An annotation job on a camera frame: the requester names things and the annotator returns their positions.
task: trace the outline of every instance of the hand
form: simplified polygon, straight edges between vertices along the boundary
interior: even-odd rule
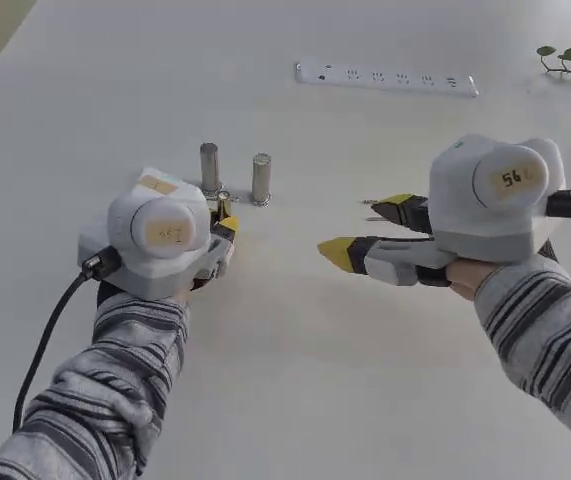
[[[498,267],[476,260],[454,260],[447,266],[447,278],[452,282],[450,288],[465,300],[473,302],[478,287]]]
[[[185,304],[187,303],[187,298],[189,297],[190,289],[188,288],[181,288],[178,292],[176,292],[172,298],[176,300],[178,303]]]

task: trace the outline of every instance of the number label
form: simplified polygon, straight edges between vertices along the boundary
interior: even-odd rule
[[[511,168],[491,175],[490,183],[499,199],[515,195],[537,186],[543,180],[540,165],[521,162]]]
[[[165,182],[160,180],[156,177],[152,177],[151,175],[145,175],[138,181],[139,185],[143,187],[147,187],[155,192],[160,193],[161,195],[169,195],[170,193],[174,192],[178,187],[176,185],[172,185],[169,182]]]
[[[147,244],[152,247],[182,245],[189,233],[189,223],[179,220],[155,220],[145,227]]]

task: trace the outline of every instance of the white power strip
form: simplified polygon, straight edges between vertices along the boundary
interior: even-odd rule
[[[418,75],[407,70],[393,68],[363,68],[310,60],[296,64],[296,79],[310,85],[446,93],[464,97],[479,95],[471,76]]]

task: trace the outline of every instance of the striped sleeve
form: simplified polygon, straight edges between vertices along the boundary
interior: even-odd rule
[[[537,256],[488,277],[476,311],[508,378],[571,429],[571,280]]]
[[[186,305],[119,293],[98,309],[92,345],[55,372],[0,448],[0,479],[129,479],[158,438],[183,364]]]

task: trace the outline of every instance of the black power cord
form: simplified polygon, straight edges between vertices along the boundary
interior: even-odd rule
[[[571,190],[559,190],[547,199],[548,217],[571,218]]]
[[[45,349],[47,348],[49,339],[52,336],[54,327],[56,326],[58,318],[61,316],[63,309],[67,305],[67,302],[69,302],[69,299],[72,298],[72,295],[74,295],[76,290],[78,290],[83,283],[90,279],[101,281],[118,270],[121,265],[121,257],[113,247],[104,248],[82,263],[81,273],[79,273],[71,285],[67,287],[67,290],[65,290],[65,293],[63,293],[61,296],[60,300],[54,307],[54,310],[52,310],[52,314],[50,315],[49,320],[45,325],[41,339],[38,342],[38,347],[34,352],[32,363],[27,370],[25,379],[23,380],[21,388],[18,392],[18,396],[16,397],[16,403],[14,404],[12,433],[16,433],[16,431],[21,427],[21,423],[23,421],[23,408],[25,406],[25,399],[27,398],[29,387],[34,381],[36,371],[38,370],[38,367],[43,360],[43,355],[45,354]]]

